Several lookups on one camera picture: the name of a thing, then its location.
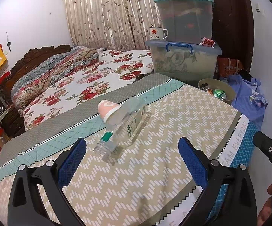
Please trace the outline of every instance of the wooden headboard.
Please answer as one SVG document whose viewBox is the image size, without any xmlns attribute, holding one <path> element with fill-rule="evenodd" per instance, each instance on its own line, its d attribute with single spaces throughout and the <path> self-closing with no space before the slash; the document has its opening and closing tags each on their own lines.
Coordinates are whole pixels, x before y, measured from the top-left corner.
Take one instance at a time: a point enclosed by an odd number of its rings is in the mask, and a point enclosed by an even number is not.
<svg viewBox="0 0 272 226">
<path fill-rule="evenodd" d="M 15 66 L 11 69 L 11 74 L 6 77 L 0 84 L 0 96 L 9 104 L 12 103 L 11 100 L 11 90 L 22 76 L 26 75 L 28 72 L 36 68 L 38 65 L 43 63 L 46 59 L 50 58 L 53 55 L 59 53 L 69 52 L 71 50 L 70 45 L 60 45 L 57 48 L 54 46 L 51 47 L 42 47 L 40 49 L 30 49 L 22 59 L 20 59 Z"/>
</svg>

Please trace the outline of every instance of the curtain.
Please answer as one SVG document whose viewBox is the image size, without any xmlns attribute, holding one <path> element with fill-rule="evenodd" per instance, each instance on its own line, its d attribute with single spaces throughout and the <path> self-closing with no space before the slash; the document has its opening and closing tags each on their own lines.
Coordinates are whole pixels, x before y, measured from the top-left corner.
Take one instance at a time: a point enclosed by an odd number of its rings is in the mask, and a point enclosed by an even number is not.
<svg viewBox="0 0 272 226">
<path fill-rule="evenodd" d="M 65 0 L 74 45 L 107 50 L 145 49 L 149 28 L 162 26 L 153 0 Z"/>
</svg>

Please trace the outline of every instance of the blue gripper pad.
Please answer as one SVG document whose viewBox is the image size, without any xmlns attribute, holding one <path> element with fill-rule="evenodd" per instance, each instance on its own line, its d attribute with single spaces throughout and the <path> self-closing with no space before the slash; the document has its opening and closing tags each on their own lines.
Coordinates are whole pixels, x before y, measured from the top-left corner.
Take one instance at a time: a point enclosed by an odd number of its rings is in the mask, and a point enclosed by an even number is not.
<svg viewBox="0 0 272 226">
<path fill-rule="evenodd" d="M 179 140 L 178 149 L 196 185 L 205 189 L 208 185 L 207 171 L 194 150 L 188 145 L 184 138 Z"/>
<path fill-rule="evenodd" d="M 86 141 L 84 139 L 80 139 L 76 147 L 70 152 L 67 159 L 60 166 L 58 170 L 59 188 L 69 185 L 76 169 L 86 154 L 86 147 Z"/>
</svg>

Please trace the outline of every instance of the orange bag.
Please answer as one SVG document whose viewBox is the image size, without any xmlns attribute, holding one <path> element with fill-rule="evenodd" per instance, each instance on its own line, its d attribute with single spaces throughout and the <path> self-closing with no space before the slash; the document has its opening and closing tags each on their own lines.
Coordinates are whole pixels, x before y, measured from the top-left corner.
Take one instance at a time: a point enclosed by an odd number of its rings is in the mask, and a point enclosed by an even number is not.
<svg viewBox="0 0 272 226">
<path fill-rule="evenodd" d="M 220 77 L 234 75 L 241 69 L 244 69 L 242 62 L 238 59 L 220 58 L 217 60 L 218 74 Z"/>
</svg>

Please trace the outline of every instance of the clear plastic bottle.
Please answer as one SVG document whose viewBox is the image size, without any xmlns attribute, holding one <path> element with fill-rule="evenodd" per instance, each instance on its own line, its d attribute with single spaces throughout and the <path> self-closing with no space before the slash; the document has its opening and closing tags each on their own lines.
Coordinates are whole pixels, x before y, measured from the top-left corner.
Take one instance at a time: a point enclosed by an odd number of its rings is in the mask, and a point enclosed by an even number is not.
<svg viewBox="0 0 272 226">
<path fill-rule="evenodd" d="M 143 98 L 132 97 L 121 105 L 106 120 L 107 132 L 94 148 L 94 152 L 102 156 L 110 156 L 120 142 L 128 141 L 146 112 Z"/>
</svg>

